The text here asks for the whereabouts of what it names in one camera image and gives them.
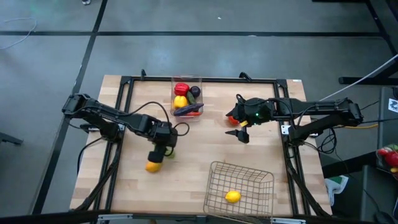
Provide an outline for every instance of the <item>gray floor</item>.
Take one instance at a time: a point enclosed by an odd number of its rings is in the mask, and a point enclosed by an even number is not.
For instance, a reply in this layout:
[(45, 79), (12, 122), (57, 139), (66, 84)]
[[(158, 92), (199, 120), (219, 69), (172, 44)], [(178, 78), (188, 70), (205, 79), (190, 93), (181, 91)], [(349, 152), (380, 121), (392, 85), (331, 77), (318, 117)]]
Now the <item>gray floor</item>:
[[(373, 1), (393, 42), (396, 21), (382, 1)], [(0, 19), (35, 17), (37, 30), (91, 31), (101, 1), (0, 0)], [(32, 21), (0, 24), (29, 30)], [(108, 1), (102, 31), (377, 32), (365, 4), (311, 0), (115, 0)], [(0, 36), (0, 47), (18, 36)], [(0, 216), (29, 213), (60, 124), (60, 112), (80, 69), (89, 37), (32, 36), (0, 51), (0, 131), (24, 139), (1, 144)], [(97, 37), (80, 92), (99, 94), (103, 75), (199, 74), (301, 79), (308, 100), (343, 86), (340, 76), (363, 77), (392, 55), (381, 38), (360, 37)], [(360, 106), (376, 101), (378, 86), (354, 86), (335, 98)], [(377, 106), (363, 111), (377, 119)], [(375, 150), (377, 129), (339, 129), (338, 153), (350, 158)], [(68, 210), (76, 181), (76, 159), (86, 134), (70, 129), (43, 212)]]

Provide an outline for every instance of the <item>eggplant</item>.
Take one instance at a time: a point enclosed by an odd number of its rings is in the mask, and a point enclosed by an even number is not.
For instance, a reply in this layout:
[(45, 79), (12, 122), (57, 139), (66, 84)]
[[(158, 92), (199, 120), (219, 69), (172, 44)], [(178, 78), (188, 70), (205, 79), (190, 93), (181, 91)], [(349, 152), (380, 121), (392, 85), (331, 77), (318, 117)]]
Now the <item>eggplant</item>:
[(190, 92), (192, 93), (193, 97), (198, 97), (200, 95), (200, 88), (197, 86), (193, 86), (190, 89)]
[(174, 116), (184, 116), (189, 112), (199, 110), (202, 106), (204, 106), (203, 103), (195, 103), (193, 105), (184, 106), (184, 107), (181, 107), (181, 108), (175, 110), (173, 115)]

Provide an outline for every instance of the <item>toy fruit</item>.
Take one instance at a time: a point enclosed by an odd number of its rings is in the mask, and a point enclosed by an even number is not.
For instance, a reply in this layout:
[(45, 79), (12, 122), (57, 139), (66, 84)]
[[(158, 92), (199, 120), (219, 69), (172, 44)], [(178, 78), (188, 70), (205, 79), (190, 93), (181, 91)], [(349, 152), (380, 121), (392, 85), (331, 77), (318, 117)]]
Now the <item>toy fruit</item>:
[(195, 97), (193, 97), (192, 93), (190, 91), (187, 92), (187, 99), (189, 104), (195, 104), (197, 101), (195, 100)]
[(390, 166), (398, 167), (398, 152), (395, 151), (388, 152), (388, 154), (384, 156), (384, 160)]
[(148, 161), (145, 170), (148, 172), (156, 172), (162, 167), (161, 163)]
[(241, 193), (239, 193), (235, 190), (232, 190), (225, 195), (225, 199), (229, 203), (236, 203), (241, 199)]
[(174, 111), (174, 116), (183, 116), (189, 112), (193, 112), (201, 108), (204, 104), (203, 103), (195, 103), (194, 105), (184, 106)]
[(201, 112), (189, 112), (186, 114), (186, 116), (200, 116)]
[(174, 98), (174, 108), (181, 108), (184, 106), (188, 106), (188, 100), (185, 96), (176, 96)]
[(378, 153), (380, 156), (385, 156), (385, 155), (388, 154), (388, 152), (391, 152), (391, 150), (384, 149), (384, 148), (377, 150), (377, 153)]
[(193, 97), (198, 97), (200, 95), (200, 88), (197, 86), (193, 86), (190, 89), (190, 92), (192, 93)]
[(176, 96), (185, 96), (187, 91), (189, 90), (189, 86), (185, 83), (177, 83), (174, 87), (174, 94)]
[(239, 121), (235, 120), (232, 116), (228, 116), (228, 120), (232, 125), (238, 125)]

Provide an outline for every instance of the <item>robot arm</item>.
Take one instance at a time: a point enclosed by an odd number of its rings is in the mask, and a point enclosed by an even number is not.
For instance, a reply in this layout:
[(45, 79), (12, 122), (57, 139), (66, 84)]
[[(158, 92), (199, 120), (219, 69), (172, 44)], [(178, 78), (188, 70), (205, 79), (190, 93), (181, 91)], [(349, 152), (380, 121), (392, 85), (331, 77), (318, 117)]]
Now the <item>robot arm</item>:
[(323, 130), (336, 125), (357, 126), (363, 116), (356, 103), (344, 98), (335, 101), (302, 102), (295, 98), (251, 98), (245, 100), (236, 95), (238, 102), (227, 114), (241, 123), (242, 130), (227, 131), (244, 143), (249, 142), (248, 127), (260, 125), (269, 121), (290, 121), (305, 115), (329, 115), (304, 126), (289, 128), (289, 142), (300, 144), (310, 134), (321, 134)]
[(62, 112), (67, 118), (81, 118), (96, 126), (101, 136), (111, 142), (121, 140), (121, 130), (124, 126), (134, 134), (147, 138), (148, 141), (155, 143), (155, 150), (148, 155), (148, 160), (151, 162), (162, 162), (167, 147), (173, 148), (177, 143), (178, 132), (171, 123), (146, 114), (127, 114), (106, 106), (87, 94), (69, 96)]

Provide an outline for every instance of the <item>cucumber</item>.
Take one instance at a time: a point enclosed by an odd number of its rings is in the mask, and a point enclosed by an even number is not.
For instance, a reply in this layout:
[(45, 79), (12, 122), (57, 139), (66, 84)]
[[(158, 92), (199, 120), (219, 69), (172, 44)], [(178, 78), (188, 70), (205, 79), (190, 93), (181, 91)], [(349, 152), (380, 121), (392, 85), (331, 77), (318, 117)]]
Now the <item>cucumber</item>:
[(197, 101), (195, 100), (195, 97), (193, 97), (193, 95), (190, 91), (187, 92), (187, 100), (190, 105), (194, 105), (195, 103), (197, 103)]

